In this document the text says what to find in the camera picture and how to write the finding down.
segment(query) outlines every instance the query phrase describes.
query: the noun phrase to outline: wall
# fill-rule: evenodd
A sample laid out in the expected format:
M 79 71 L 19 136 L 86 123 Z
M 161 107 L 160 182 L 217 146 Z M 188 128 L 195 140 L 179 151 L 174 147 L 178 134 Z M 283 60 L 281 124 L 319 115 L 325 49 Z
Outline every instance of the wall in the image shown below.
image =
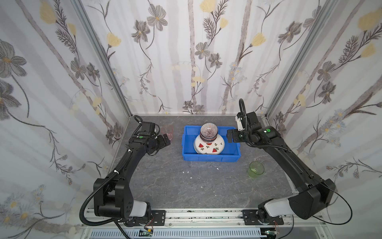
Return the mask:
M 0 38 L 0 234 L 73 238 L 127 117 L 69 1 L 2 1 Z
M 82 3 L 134 113 L 264 114 L 324 1 Z
M 269 121 L 305 163 L 335 181 L 353 219 L 335 238 L 379 238 L 382 211 L 382 3 L 339 1 Z M 325 220 L 350 211 L 333 197 Z

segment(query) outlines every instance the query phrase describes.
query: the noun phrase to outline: tree trunk print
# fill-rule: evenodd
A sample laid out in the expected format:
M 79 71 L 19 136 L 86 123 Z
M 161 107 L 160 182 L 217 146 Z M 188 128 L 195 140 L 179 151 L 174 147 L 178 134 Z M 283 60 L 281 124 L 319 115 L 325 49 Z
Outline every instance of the tree trunk print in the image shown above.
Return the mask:
M 328 50 L 326 51 L 326 53 L 324 54 L 324 56 L 322 57 L 322 59 L 320 60 L 320 62 L 317 64 L 317 66 L 314 68 L 312 74 L 310 75 L 308 81 L 307 81 L 307 84 L 310 84 L 310 82 L 312 81 L 312 79 L 314 78 L 314 76 L 316 75 L 318 69 L 320 69 L 321 65 L 325 62 L 326 58 L 329 56 L 329 54 L 332 52 L 333 48 L 335 47 L 335 45 L 337 44 L 338 40 L 340 39 L 340 37 L 342 36 L 343 32 L 345 31 L 345 29 L 348 27 L 350 21 L 353 19 L 354 15 L 358 12 L 359 8 L 361 7 L 361 5 L 365 2 L 365 0 L 360 0 L 360 2 L 357 4 L 357 6 L 355 6 L 355 8 L 353 9 L 353 11 L 350 13 L 350 15 L 348 16 L 348 18 L 346 19 L 345 23 L 343 24 L 342 28 L 340 29 L 340 31 L 337 33 L 336 37 L 334 38 L 332 44 L 330 45 L 330 47 L 328 48 Z M 296 99 L 298 99 L 298 96 L 300 94 L 303 94 L 303 92 L 305 91 L 305 86 L 307 85 L 305 84 L 303 86 L 303 88 L 300 90 L 300 92 L 297 94 L 296 96 Z M 292 103 L 291 106 L 288 108 L 288 110 L 286 111 L 285 115 L 284 115 L 284 118 L 283 120 L 281 121 L 281 124 L 284 124 L 284 122 L 287 120 L 287 117 L 289 115 L 289 113 L 292 111 L 292 108 L 295 104 Z
M 195 76 L 195 28 L 194 28 L 194 0 L 188 0 L 188 22 L 190 25 L 190 59 L 191 59 L 191 83 L 194 82 L 193 77 Z M 196 106 L 196 97 L 195 97 L 195 87 L 191 86 L 191 96 L 192 96 L 192 103 L 194 106 Z
M 371 96 L 375 95 L 378 91 L 382 89 L 382 75 L 381 77 L 375 82 L 374 85 L 372 85 L 367 91 L 365 91 L 349 108 L 347 108 L 344 111 L 344 118 L 347 118 L 348 116 L 354 114 L 354 113 L 363 113 L 359 112 L 358 110 L 359 106 L 366 102 L 368 99 L 371 98 Z M 317 129 L 317 131 L 313 134 L 311 134 L 309 137 L 306 138 L 306 140 L 303 141 L 303 143 L 300 145 L 298 148 L 298 153 L 301 153 L 305 147 L 307 147 L 311 142 L 316 140 L 318 136 L 323 134 L 325 130 L 324 126 L 321 126 L 320 128 Z
M 249 16 L 251 13 L 251 4 L 252 4 L 252 0 L 247 0 L 247 3 L 245 5 L 245 10 L 244 10 L 244 16 L 243 16 L 243 24 L 241 25 L 241 37 L 240 37 L 240 42 L 238 46 L 238 54 L 235 60 L 236 65 L 239 65 L 239 62 L 241 60 L 241 54 L 244 50 L 244 43 L 247 38 L 247 28 L 248 28 Z M 225 114 L 225 112 L 227 111 L 227 102 L 228 102 L 229 93 L 230 93 L 230 86 L 227 85 L 224 91 L 223 106 L 225 108 L 222 110 L 222 114 Z
M 65 63 L 64 59 L 62 58 L 62 56 L 60 55 L 60 53 L 55 49 L 55 47 L 52 45 L 52 43 L 49 41 L 48 37 L 45 35 L 45 33 L 41 30 L 41 28 L 37 25 L 37 23 L 35 22 L 35 20 L 33 19 L 32 15 L 28 12 L 27 8 L 25 7 L 25 5 L 23 4 L 23 2 L 21 0 L 16 0 L 16 3 L 20 6 L 21 10 L 23 11 L 26 19 L 29 21 L 29 23 L 32 25 L 32 27 L 35 29 L 35 31 L 40 35 L 40 37 L 42 38 L 42 40 L 45 42 L 45 44 L 48 46 L 48 48 L 52 51 L 52 53 L 57 57 L 58 61 L 61 63 L 62 67 L 66 70 L 66 72 L 68 73 L 68 75 L 70 76 L 70 78 L 72 78 L 74 84 L 79 88 L 79 90 L 81 90 L 81 92 L 83 94 L 86 93 L 86 90 L 84 89 L 84 87 L 81 85 L 81 83 L 76 79 L 76 77 L 73 75 L 73 73 L 71 72 L 70 68 L 68 67 L 68 65 Z M 93 106 L 93 100 L 87 96 L 87 101 L 89 102 L 89 104 L 91 105 L 91 107 L 94 109 L 94 111 L 97 110 L 97 107 L 94 107 Z M 103 121 L 103 123 L 105 123 L 109 128 L 113 128 L 112 125 L 110 123 L 108 123 L 105 119 L 104 116 L 102 116 L 101 114 L 99 114 L 99 117 L 101 118 L 101 120 Z

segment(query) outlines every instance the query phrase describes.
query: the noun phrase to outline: green transparent cup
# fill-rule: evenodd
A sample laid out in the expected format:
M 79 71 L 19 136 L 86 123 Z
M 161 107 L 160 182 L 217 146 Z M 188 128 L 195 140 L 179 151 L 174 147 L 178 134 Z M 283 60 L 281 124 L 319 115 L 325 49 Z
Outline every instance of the green transparent cup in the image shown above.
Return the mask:
M 255 179 L 263 173 L 264 173 L 264 166 L 261 163 L 257 161 L 253 161 L 249 164 L 247 174 L 250 178 Z

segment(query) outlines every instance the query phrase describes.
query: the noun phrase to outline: floral wallpaper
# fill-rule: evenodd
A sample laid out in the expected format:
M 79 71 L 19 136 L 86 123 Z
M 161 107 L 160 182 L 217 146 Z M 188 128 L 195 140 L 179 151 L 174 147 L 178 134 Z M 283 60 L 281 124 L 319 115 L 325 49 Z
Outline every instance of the floral wallpaper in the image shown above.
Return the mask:
M 352 220 L 331 226 L 335 238 L 377 238 L 382 207 L 382 5 L 337 3 L 276 110 L 267 118 L 288 145 L 353 208 Z M 332 223 L 350 211 L 333 197 L 323 212 Z
M 265 114 L 325 1 L 82 0 L 134 113 Z
M 1 235 L 79 236 L 128 118 L 70 2 L 5 1 L 0 22 Z

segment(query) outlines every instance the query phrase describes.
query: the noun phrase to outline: gray marble tabletop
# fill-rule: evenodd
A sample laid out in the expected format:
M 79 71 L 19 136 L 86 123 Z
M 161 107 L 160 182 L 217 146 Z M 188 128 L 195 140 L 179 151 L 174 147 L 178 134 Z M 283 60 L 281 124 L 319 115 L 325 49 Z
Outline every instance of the gray marble tabletop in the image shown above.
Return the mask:
M 144 121 L 161 128 L 173 128 L 171 145 L 155 156 L 145 155 L 130 182 L 135 200 L 150 202 L 152 208 L 248 208 L 257 207 L 270 198 L 291 195 L 284 171 L 264 150 L 241 143 L 241 158 L 234 163 L 191 162 L 182 156 L 182 135 L 185 125 L 236 127 L 234 116 L 143 116 Z M 122 139 L 115 163 L 120 160 L 129 137 L 138 123 L 131 119 Z M 259 161 L 265 172 L 251 179 L 247 168 Z

